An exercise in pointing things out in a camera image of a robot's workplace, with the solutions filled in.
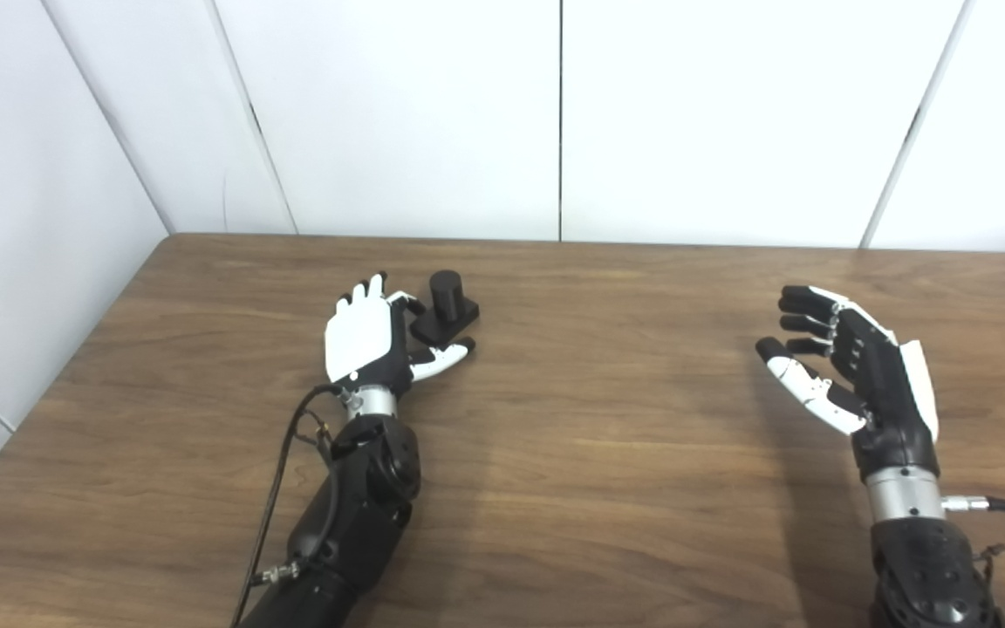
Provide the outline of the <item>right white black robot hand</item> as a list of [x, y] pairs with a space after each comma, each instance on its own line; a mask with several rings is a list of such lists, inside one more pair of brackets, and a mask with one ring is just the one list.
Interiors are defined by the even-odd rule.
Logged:
[[939, 477], [939, 417], [932, 374], [918, 339], [843, 295], [785, 285], [779, 326], [796, 338], [758, 339], [758, 357], [807, 413], [848, 436], [861, 480], [886, 468]]

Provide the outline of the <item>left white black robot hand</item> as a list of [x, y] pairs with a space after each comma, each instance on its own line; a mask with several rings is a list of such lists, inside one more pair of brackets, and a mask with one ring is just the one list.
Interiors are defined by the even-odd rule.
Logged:
[[462, 362], [474, 352], [475, 340], [426, 339], [421, 350], [408, 350], [406, 315], [419, 318], [427, 307], [406, 291], [387, 294], [386, 279], [386, 273], [375, 274], [335, 303], [325, 326], [325, 370], [328, 381], [343, 390], [377, 386], [399, 399], [416, 381]]

